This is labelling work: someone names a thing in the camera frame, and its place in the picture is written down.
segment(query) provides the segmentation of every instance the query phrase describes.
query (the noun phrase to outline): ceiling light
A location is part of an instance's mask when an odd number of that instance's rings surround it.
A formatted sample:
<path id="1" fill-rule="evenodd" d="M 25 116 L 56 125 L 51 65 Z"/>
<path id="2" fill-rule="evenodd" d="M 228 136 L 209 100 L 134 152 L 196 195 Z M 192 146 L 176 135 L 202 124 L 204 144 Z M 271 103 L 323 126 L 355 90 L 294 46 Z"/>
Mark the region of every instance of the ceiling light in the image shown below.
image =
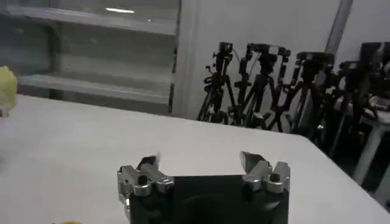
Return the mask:
<path id="1" fill-rule="evenodd" d="M 115 9 L 115 8 L 105 8 L 107 11 L 110 12 L 118 12 L 118 13 L 135 13 L 133 10 L 126 10 L 126 9 Z"/>

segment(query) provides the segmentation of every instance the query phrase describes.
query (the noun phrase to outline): metal clamp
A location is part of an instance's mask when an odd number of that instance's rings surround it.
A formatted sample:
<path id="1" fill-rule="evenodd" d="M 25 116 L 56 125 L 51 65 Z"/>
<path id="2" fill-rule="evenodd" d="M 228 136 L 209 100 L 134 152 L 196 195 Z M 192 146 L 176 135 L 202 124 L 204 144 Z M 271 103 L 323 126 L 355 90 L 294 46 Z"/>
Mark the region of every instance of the metal clamp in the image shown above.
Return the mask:
<path id="1" fill-rule="evenodd" d="M 243 180 L 253 191 L 258 191 L 271 172 L 272 166 L 267 161 L 259 161 L 248 174 L 243 175 Z"/>
<path id="2" fill-rule="evenodd" d="M 149 196 L 152 193 L 152 182 L 148 177 L 132 166 L 122 166 L 117 173 L 118 192 L 124 198 L 130 194 L 139 197 Z"/>
<path id="3" fill-rule="evenodd" d="M 281 194 L 286 189 L 289 191 L 290 167 L 285 162 L 278 162 L 274 171 L 265 178 L 266 190 L 271 193 Z"/>
<path id="4" fill-rule="evenodd" d="M 246 175 L 243 181 L 252 190 L 265 189 L 274 194 L 281 194 L 286 189 L 289 191 L 290 167 L 285 162 L 278 162 L 274 171 L 267 161 L 259 161 Z"/>
<path id="5" fill-rule="evenodd" d="M 141 171 L 152 180 L 161 193 L 167 193 L 175 185 L 174 178 L 161 173 L 156 166 L 145 163 L 141 166 Z"/>

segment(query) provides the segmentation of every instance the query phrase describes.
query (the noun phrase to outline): tripod leg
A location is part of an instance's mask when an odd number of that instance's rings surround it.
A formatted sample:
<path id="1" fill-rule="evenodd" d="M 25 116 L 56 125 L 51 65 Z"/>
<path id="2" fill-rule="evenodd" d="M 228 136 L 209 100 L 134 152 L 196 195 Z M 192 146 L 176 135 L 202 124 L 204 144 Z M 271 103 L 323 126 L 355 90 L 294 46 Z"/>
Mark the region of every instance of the tripod leg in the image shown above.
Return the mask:
<path id="1" fill-rule="evenodd" d="M 254 114 L 252 122 L 252 128 L 257 128 L 258 126 L 260 126 L 261 129 L 267 130 L 265 119 L 261 114 Z"/>
<path id="2" fill-rule="evenodd" d="M 308 88 L 307 88 L 307 86 L 304 86 L 302 88 L 302 93 L 300 95 L 299 103 L 297 106 L 297 111 L 295 112 L 295 115 L 294 115 L 294 121 L 292 124 L 291 133 L 297 133 L 297 131 L 298 131 L 299 122 L 300 122 L 301 117 L 302 117 L 302 111 L 303 111 L 303 108 L 305 106 L 307 94 L 308 94 Z"/>
<path id="3" fill-rule="evenodd" d="M 258 94 L 255 95 L 256 104 L 255 104 L 255 112 L 259 113 L 261 109 L 261 104 L 263 103 L 264 89 L 262 89 Z"/>
<path id="4" fill-rule="evenodd" d="M 336 95 L 332 101 L 329 103 L 328 107 L 325 109 L 325 115 L 323 117 L 324 121 L 324 129 L 317 135 L 317 139 L 320 141 L 319 148 L 323 151 L 329 149 L 329 142 L 332 144 L 334 141 L 334 135 L 331 135 L 330 132 L 332 131 L 332 123 L 335 120 L 335 105 L 338 99 L 341 97 L 340 94 Z"/>
<path id="5" fill-rule="evenodd" d="M 253 97 L 252 100 L 250 101 L 250 105 L 246 113 L 246 117 L 244 120 L 244 127 L 251 127 L 252 125 L 251 123 L 252 123 L 252 117 L 254 115 L 255 104 L 256 104 L 256 97 Z"/>
<path id="6" fill-rule="evenodd" d="M 290 114 L 286 114 L 286 120 L 287 120 L 287 123 L 288 125 L 291 127 L 293 125 L 293 120 L 292 120 L 292 117 Z"/>
<path id="7" fill-rule="evenodd" d="M 239 89 L 238 97 L 237 97 L 237 103 L 238 103 L 238 105 L 244 105 L 245 95 L 246 95 L 246 89 L 247 89 L 246 86 L 241 87 L 241 88 Z"/>
<path id="8" fill-rule="evenodd" d="M 270 116 L 271 116 L 270 112 L 265 113 L 264 116 L 263 116 L 264 121 L 267 121 Z"/>
<path id="9" fill-rule="evenodd" d="M 224 113 L 224 124 L 229 124 L 229 116 L 227 114 Z"/>
<path id="10" fill-rule="evenodd" d="M 358 130 L 360 126 L 361 114 L 362 114 L 362 106 L 357 94 L 352 96 L 352 104 L 353 104 L 353 118 L 352 118 L 352 126 L 350 129 L 352 136 L 358 136 Z"/>
<path id="11" fill-rule="evenodd" d="M 212 123 L 221 123 L 224 120 L 224 113 L 221 111 L 222 106 L 222 99 L 224 98 L 224 90 L 219 89 L 217 90 L 216 94 L 214 95 L 214 113 L 211 115 L 211 122 Z"/>
<path id="12" fill-rule="evenodd" d="M 277 107 L 280 96 L 278 96 L 279 94 L 277 93 L 277 91 L 275 89 L 275 82 L 274 82 L 274 79 L 272 77 L 268 78 L 268 85 L 269 85 L 269 88 L 271 89 L 272 105 Z"/>
<path id="13" fill-rule="evenodd" d="M 248 105 L 250 99 L 252 98 L 252 96 L 255 94 L 255 90 L 256 90 L 256 86 L 257 86 L 257 79 L 255 79 L 255 83 L 253 84 L 253 86 L 250 88 L 249 90 L 249 93 L 248 93 L 248 96 L 245 98 L 245 101 L 244 101 L 244 105 L 241 109 L 242 112 L 244 112 L 246 106 Z"/>
<path id="14" fill-rule="evenodd" d="M 303 83 L 299 82 L 295 88 L 290 89 L 287 92 L 285 103 L 283 104 L 283 111 L 289 111 L 291 107 L 291 103 L 293 102 L 297 93 L 302 89 Z"/>
<path id="15" fill-rule="evenodd" d="M 202 107 L 200 108 L 200 112 L 197 115 L 196 118 L 197 121 L 202 121 L 204 119 L 205 113 L 207 112 L 208 107 L 210 106 L 210 102 L 211 102 L 211 91 L 208 91 L 203 101 Z"/>
<path id="16" fill-rule="evenodd" d="M 267 129 L 268 130 L 272 130 L 272 128 L 275 126 L 276 122 L 277 122 L 277 115 L 275 115 L 275 117 L 273 118 L 273 120 L 271 121 L 271 123 L 269 123 Z"/>
<path id="17" fill-rule="evenodd" d="M 230 83 L 230 78 L 229 76 L 226 76 L 226 85 L 227 85 L 227 91 L 229 92 L 229 98 L 230 98 L 230 103 L 232 104 L 233 108 L 233 114 L 234 114 L 234 124 L 238 125 L 240 123 L 240 118 L 238 116 L 238 110 L 237 106 L 234 100 L 234 95 L 232 91 L 232 84 Z"/>
<path id="18" fill-rule="evenodd" d="M 327 97 L 325 100 L 322 100 L 319 96 L 319 93 L 317 91 L 316 85 L 312 84 L 310 85 L 310 93 L 311 93 L 311 98 L 313 101 L 313 110 L 310 113 L 310 118 L 309 118 L 309 127 L 308 127 L 308 133 L 307 133 L 307 138 L 310 139 L 312 142 L 315 141 L 315 134 L 317 131 L 317 128 L 319 124 L 321 123 L 321 120 L 324 118 L 324 114 L 329 107 L 329 98 L 325 94 L 325 97 Z"/>
<path id="19" fill-rule="evenodd" d="M 279 117 L 279 119 L 277 120 L 277 125 L 278 125 L 278 131 L 279 131 L 279 132 L 283 132 L 282 121 L 280 120 L 280 117 Z"/>
<path id="20" fill-rule="evenodd" d="M 336 153 L 336 148 L 337 148 L 337 145 L 339 143 L 339 138 L 340 138 L 340 135 L 341 135 L 341 130 L 342 130 L 342 127 L 344 126 L 344 122 L 346 121 L 346 114 L 347 114 L 347 111 L 348 111 L 348 107 L 349 107 L 349 102 L 350 102 L 350 94 L 347 93 L 344 95 L 344 99 L 342 100 L 342 104 L 341 104 L 341 118 L 340 118 L 340 123 L 337 127 L 337 131 L 336 131 L 336 135 L 335 137 L 333 138 L 333 142 L 330 146 L 330 150 L 329 150 L 329 157 L 334 157 L 335 153 Z"/>

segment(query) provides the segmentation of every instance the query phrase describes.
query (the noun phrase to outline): white wall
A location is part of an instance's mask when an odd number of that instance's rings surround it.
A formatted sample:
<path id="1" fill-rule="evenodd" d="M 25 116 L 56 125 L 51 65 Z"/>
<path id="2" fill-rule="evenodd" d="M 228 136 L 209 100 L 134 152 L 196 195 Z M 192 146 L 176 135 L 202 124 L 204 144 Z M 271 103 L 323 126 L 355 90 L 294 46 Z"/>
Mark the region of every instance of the white wall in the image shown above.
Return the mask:
<path id="1" fill-rule="evenodd" d="M 185 116 L 196 117 L 205 96 L 205 65 L 213 63 L 211 54 L 220 41 L 234 44 L 243 55 L 249 42 L 284 46 L 292 51 L 289 71 L 300 51 L 324 51 L 339 0 L 200 0 L 190 94 Z M 228 70 L 239 80 L 238 62 Z M 265 106 L 271 97 L 267 93 Z"/>
<path id="2" fill-rule="evenodd" d="M 354 0 L 337 53 L 337 65 L 358 60 L 363 42 L 390 41 L 389 9 L 389 0 Z"/>

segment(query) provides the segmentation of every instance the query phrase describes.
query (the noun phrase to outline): tripod head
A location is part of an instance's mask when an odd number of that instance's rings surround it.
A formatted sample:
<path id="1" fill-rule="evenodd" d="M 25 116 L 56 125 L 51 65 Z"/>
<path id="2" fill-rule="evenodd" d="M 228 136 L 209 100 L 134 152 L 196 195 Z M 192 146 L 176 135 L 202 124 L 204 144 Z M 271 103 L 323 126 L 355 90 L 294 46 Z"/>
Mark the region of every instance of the tripod head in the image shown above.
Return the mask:
<path id="1" fill-rule="evenodd" d="M 249 79 L 249 74 L 246 72 L 246 67 L 248 64 L 248 61 L 251 61 L 252 57 L 254 56 L 253 50 L 251 48 L 251 45 L 246 46 L 246 52 L 245 57 L 241 59 L 239 62 L 239 71 L 238 73 L 245 79 L 246 81 Z"/>
<path id="2" fill-rule="evenodd" d="M 218 53 L 217 54 L 213 53 L 213 58 L 216 57 L 217 73 L 221 76 L 225 75 L 226 68 L 233 58 L 232 50 L 233 50 L 232 43 L 220 42 Z"/>
<path id="3" fill-rule="evenodd" d="M 340 64 L 339 76 L 340 78 L 345 77 L 346 85 L 344 88 L 347 92 L 352 93 L 360 88 L 363 76 L 358 67 L 358 61 L 344 61 Z"/>
<path id="4" fill-rule="evenodd" d="M 278 56 L 281 56 L 282 64 L 280 66 L 278 83 L 283 81 L 288 63 L 288 57 L 291 55 L 290 50 L 276 45 L 254 43 L 247 45 L 247 51 L 248 50 L 261 54 L 258 61 L 260 62 L 261 73 L 263 74 L 272 73 Z"/>
<path id="5" fill-rule="evenodd" d="M 298 75 L 302 69 L 301 77 L 305 83 L 312 83 L 319 71 L 330 75 L 333 69 L 335 57 L 325 52 L 301 52 L 297 54 L 296 68 L 292 75 L 291 85 L 297 83 Z"/>
<path id="6" fill-rule="evenodd" d="M 205 91 L 208 91 L 210 88 L 219 89 L 224 85 L 226 69 L 233 58 L 232 50 L 232 43 L 219 43 L 218 53 L 213 53 L 213 58 L 216 58 L 213 67 L 216 68 L 216 71 L 212 72 L 211 67 L 206 66 L 206 69 L 211 74 L 211 77 L 207 77 L 204 80 L 204 83 L 206 84 Z"/>

